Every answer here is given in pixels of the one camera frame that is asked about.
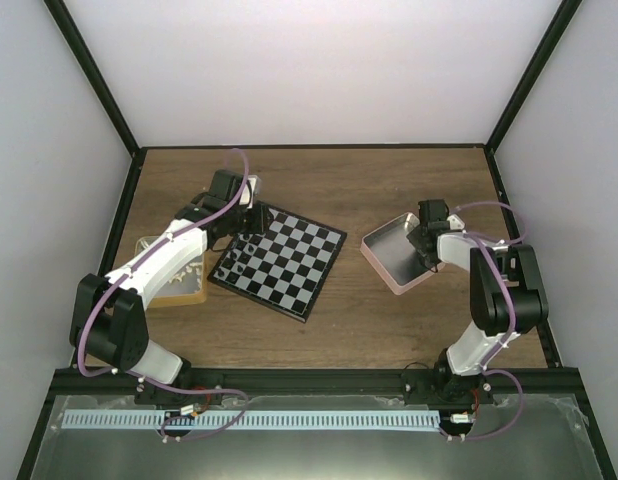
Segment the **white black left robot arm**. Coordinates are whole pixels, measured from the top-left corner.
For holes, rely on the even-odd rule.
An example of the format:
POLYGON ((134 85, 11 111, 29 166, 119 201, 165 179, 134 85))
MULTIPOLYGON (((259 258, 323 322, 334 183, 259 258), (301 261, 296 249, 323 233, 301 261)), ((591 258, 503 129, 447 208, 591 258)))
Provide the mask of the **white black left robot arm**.
POLYGON ((165 231, 133 259, 104 276, 86 275, 78 284, 69 333, 79 370, 92 356, 104 372, 134 374, 158 382, 170 403, 185 402, 193 392, 185 361, 149 337, 146 310, 159 291, 190 262, 227 236, 264 232, 272 221, 256 197, 261 180, 229 170, 214 173, 209 189, 174 216, 165 231))

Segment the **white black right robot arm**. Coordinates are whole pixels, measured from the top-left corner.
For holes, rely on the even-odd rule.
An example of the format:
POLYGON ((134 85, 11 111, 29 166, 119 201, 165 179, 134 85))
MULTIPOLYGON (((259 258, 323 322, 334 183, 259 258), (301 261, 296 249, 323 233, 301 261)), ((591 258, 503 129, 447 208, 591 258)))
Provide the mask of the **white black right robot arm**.
POLYGON ((447 403, 477 388, 490 362, 549 313, 534 249, 520 237, 492 240, 468 231, 460 211, 442 199, 423 200, 407 234, 424 277, 446 265, 469 274, 471 322, 434 365, 434 393, 447 403))

